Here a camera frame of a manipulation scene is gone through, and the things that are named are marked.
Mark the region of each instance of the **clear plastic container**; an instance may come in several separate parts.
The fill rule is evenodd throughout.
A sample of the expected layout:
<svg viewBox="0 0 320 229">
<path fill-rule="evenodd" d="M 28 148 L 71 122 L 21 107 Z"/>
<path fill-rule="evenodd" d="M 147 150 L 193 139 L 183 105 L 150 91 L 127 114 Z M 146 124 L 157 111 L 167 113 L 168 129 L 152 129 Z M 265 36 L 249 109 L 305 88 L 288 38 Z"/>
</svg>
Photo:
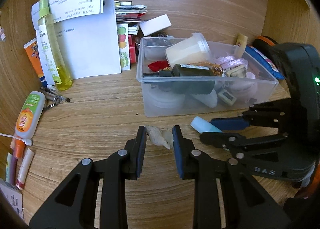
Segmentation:
<svg viewBox="0 0 320 229">
<path fill-rule="evenodd" d="M 143 73 L 152 72 L 148 68 L 150 63 L 166 59 L 164 48 L 162 52 L 157 48 L 155 52 L 157 56 L 153 57 L 153 60 L 146 58 L 146 54 L 148 58 L 152 54 L 150 48 L 146 50 L 147 42 L 157 39 L 159 38 L 141 39 L 137 66 L 137 80 L 141 83 L 144 111 L 148 117 L 188 115 L 247 108 L 249 105 L 268 101 L 279 83 L 259 62 L 246 52 L 244 52 L 243 58 L 249 62 L 247 78 L 226 76 L 143 77 Z M 172 44 L 182 40 L 179 38 L 169 39 Z M 211 51 L 208 61 L 211 63 L 214 63 L 215 58 L 226 56 L 227 53 L 235 55 L 236 50 L 239 48 L 238 46 L 219 42 L 208 41 L 207 43 Z M 219 97 L 214 98 L 215 93 L 203 96 L 203 98 L 212 97 L 212 104 L 203 103 L 206 100 L 202 100 L 202 102 L 197 100 L 197 98 L 201 98 L 201 95 L 194 96 L 194 93 L 192 93 L 193 88 L 197 87 L 201 91 L 201 87 L 208 87 L 212 82 L 214 82 L 214 90 L 217 95 L 225 89 L 236 97 L 236 101 L 232 106 L 226 104 Z"/>
<path fill-rule="evenodd" d="M 211 58 L 208 43 L 199 32 L 195 32 L 190 38 L 166 48 L 165 55 L 170 67 L 175 64 L 207 61 Z"/>
</svg>

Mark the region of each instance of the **white and orange bottle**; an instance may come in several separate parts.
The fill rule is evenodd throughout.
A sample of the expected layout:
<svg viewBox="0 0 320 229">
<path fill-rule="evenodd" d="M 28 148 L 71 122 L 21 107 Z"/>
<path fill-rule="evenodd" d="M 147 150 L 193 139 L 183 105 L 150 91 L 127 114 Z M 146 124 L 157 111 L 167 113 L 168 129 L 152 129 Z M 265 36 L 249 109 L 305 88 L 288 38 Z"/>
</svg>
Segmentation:
<svg viewBox="0 0 320 229">
<path fill-rule="evenodd" d="M 35 133 L 45 103 L 45 95 L 32 91 L 20 111 L 16 133 L 20 138 L 31 139 Z"/>
</svg>

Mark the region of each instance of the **metal screw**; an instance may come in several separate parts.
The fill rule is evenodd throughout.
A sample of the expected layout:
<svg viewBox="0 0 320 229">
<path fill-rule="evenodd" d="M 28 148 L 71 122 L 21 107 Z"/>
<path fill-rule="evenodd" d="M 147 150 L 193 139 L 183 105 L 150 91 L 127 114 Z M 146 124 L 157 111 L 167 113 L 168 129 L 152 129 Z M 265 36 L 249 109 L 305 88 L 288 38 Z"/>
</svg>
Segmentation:
<svg viewBox="0 0 320 229">
<path fill-rule="evenodd" d="M 234 158 L 229 159 L 228 162 L 232 166 L 236 166 L 238 164 L 238 161 Z"/>
<path fill-rule="evenodd" d="M 118 154 L 120 155 L 120 156 L 124 156 L 124 155 L 126 155 L 128 152 L 127 152 L 127 150 L 125 150 L 125 149 L 121 149 L 121 150 L 118 150 Z"/>
<path fill-rule="evenodd" d="M 90 162 L 91 162 L 90 159 L 85 158 L 85 159 L 83 159 L 83 160 L 81 161 L 81 164 L 84 165 L 84 166 L 86 166 L 86 165 L 90 164 Z"/>
<path fill-rule="evenodd" d="M 192 150 L 192 151 L 191 151 L 191 154 L 192 154 L 193 156 L 199 156 L 199 155 L 201 154 L 201 151 L 195 149 L 195 150 Z"/>
<path fill-rule="evenodd" d="M 243 159 L 243 158 L 244 158 L 244 154 L 243 154 L 242 152 L 238 152 L 238 153 L 236 154 L 236 158 L 237 158 L 237 159 Z"/>
</svg>

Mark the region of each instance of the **cartoon fruit sticker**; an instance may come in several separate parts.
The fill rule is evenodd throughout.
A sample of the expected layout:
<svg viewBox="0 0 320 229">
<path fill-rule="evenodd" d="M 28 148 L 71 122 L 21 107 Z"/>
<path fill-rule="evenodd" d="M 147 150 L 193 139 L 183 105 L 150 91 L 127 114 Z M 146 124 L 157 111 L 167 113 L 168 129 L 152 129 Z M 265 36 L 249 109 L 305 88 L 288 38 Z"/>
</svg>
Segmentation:
<svg viewBox="0 0 320 229">
<path fill-rule="evenodd" d="M 124 49 L 127 46 L 126 42 L 119 42 L 119 48 Z"/>
<path fill-rule="evenodd" d="M 121 67 L 127 67 L 129 65 L 128 55 L 126 52 L 120 53 L 120 64 Z"/>
<path fill-rule="evenodd" d="M 118 34 L 125 34 L 125 32 L 126 32 L 126 29 L 123 26 L 118 28 Z"/>
<path fill-rule="evenodd" d="M 119 34 L 118 35 L 118 41 L 119 42 L 124 42 L 127 36 L 125 34 Z"/>
<path fill-rule="evenodd" d="M 20 131 L 20 132 L 28 131 L 31 126 L 32 119 L 33 119 L 33 113 L 29 109 L 29 107 L 27 107 L 26 109 L 23 109 L 21 111 L 21 113 L 18 117 L 18 121 L 17 121 L 18 131 Z"/>
</svg>

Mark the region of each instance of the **lip balm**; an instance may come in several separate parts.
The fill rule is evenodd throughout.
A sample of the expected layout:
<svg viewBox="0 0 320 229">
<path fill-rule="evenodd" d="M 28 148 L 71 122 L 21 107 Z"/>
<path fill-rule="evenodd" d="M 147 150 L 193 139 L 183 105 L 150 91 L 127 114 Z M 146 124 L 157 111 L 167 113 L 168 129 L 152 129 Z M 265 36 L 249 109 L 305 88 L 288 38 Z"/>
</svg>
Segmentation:
<svg viewBox="0 0 320 229">
<path fill-rule="evenodd" d="M 24 183 L 26 181 L 27 173 L 34 155 L 35 153 L 28 149 L 23 158 L 18 178 L 16 181 L 16 186 L 21 190 L 24 189 Z"/>
</svg>

